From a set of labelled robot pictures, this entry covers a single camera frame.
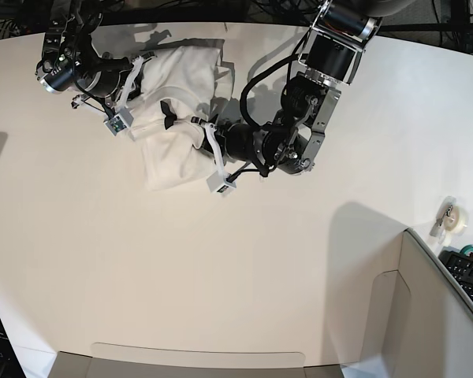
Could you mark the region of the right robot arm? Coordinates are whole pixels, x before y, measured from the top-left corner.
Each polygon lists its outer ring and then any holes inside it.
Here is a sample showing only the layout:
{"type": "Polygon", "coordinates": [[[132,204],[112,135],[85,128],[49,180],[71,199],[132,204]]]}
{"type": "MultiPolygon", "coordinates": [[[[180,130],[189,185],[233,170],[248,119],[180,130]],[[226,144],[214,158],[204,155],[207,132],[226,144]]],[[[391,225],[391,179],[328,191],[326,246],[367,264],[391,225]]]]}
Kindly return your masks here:
{"type": "Polygon", "coordinates": [[[52,94],[73,91],[72,107],[87,106],[113,117],[141,92],[143,64],[153,53],[114,58],[99,53],[92,33],[113,1],[51,1],[37,81],[52,94]]]}

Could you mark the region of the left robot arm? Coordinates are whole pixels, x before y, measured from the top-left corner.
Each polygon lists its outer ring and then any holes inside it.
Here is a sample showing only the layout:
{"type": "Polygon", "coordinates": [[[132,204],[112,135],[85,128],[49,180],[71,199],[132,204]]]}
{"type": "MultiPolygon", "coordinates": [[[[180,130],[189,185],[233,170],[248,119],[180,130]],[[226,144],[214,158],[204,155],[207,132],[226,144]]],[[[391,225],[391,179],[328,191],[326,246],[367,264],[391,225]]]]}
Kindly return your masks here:
{"type": "Polygon", "coordinates": [[[341,96],[339,86],[353,81],[366,45],[381,24],[371,6],[323,1],[293,52],[253,77],[241,91],[240,123],[216,125],[192,118],[204,129],[202,148],[214,156],[216,176],[224,185],[234,185],[247,172],[266,178],[276,169],[296,175],[314,168],[341,96]],[[291,69],[293,63],[302,69],[287,73],[281,108],[273,120],[258,123],[248,111],[251,89],[278,69],[291,69]]]}

